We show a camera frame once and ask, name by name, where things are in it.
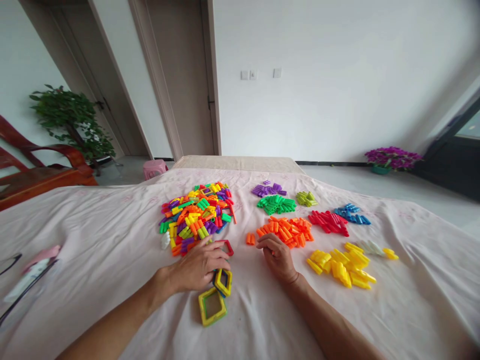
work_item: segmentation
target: hand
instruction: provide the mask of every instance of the hand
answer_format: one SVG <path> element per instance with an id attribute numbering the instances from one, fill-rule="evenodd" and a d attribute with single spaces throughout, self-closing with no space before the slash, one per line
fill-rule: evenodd
<path id="1" fill-rule="evenodd" d="M 212 282 L 215 269 L 230 270 L 229 256 L 220 249 L 223 242 L 207 242 L 204 238 L 182 259 L 168 267 L 168 281 L 173 293 L 202 290 Z"/>
<path id="2" fill-rule="evenodd" d="M 287 285 L 298 279 L 299 273 L 295 270 L 290 249 L 276 235 L 268 233 L 258 239 L 257 249 L 263 249 L 263 255 L 273 275 Z"/>

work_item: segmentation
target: plastic stool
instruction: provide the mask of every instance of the plastic stool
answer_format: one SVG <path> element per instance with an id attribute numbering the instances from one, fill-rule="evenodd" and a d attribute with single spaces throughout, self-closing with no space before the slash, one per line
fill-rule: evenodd
<path id="1" fill-rule="evenodd" d="M 145 180 L 154 178 L 158 175 L 162 175 L 169 168 L 163 160 L 150 160 L 143 164 L 143 175 Z"/>

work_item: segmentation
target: gray tile floor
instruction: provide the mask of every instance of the gray tile floor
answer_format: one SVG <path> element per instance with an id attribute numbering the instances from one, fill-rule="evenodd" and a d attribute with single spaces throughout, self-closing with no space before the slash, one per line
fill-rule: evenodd
<path id="1" fill-rule="evenodd" d="M 147 157 L 124 156 L 120 172 L 109 164 L 96 180 L 101 186 L 132 185 L 144 181 L 143 164 Z M 167 162 L 171 168 L 173 162 Z M 301 166 L 307 175 L 337 188 L 365 195 L 406 200 L 437 214 L 466 233 L 480 236 L 480 204 L 406 172 L 377 175 L 368 167 Z"/>

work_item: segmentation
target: potted plant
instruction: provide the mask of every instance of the potted plant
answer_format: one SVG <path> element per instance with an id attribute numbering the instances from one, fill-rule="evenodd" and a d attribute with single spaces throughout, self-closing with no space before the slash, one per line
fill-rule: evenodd
<path id="1" fill-rule="evenodd" d="M 31 106 L 40 116 L 38 123 L 51 137 L 78 149 L 85 159 L 96 168 L 100 175 L 97 159 L 115 156 L 111 137 L 95 119 L 96 105 L 83 93 L 64 90 L 63 86 L 53 88 L 45 84 L 46 91 L 34 91 L 30 99 L 38 102 Z"/>
<path id="2" fill-rule="evenodd" d="M 399 147 L 380 147 L 365 154 L 368 163 L 373 164 L 371 171 L 376 174 L 388 174 L 391 169 L 410 170 L 422 159 L 416 152 L 408 152 Z"/>

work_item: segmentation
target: wooden chair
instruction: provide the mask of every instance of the wooden chair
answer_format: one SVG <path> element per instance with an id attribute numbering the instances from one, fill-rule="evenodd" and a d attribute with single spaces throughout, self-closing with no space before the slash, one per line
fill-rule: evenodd
<path id="1" fill-rule="evenodd" d="M 72 146 L 64 144 L 35 145 L 15 130 L 1 115 L 0 138 L 19 149 L 35 165 L 34 168 L 27 168 L 0 147 L 0 169 L 16 167 L 20 171 L 0 178 L 0 187 L 8 185 L 7 188 L 0 190 L 0 211 L 55 188 L 73 185 L 98 186 L 93 177 L 93 169 L 85 163 L 82 153 Z M 60 164 L 45 166 L 33 155 L 33 152 L 37 150 L 53 150 L 61 153 L 70 161 L 71 167 Z"/>

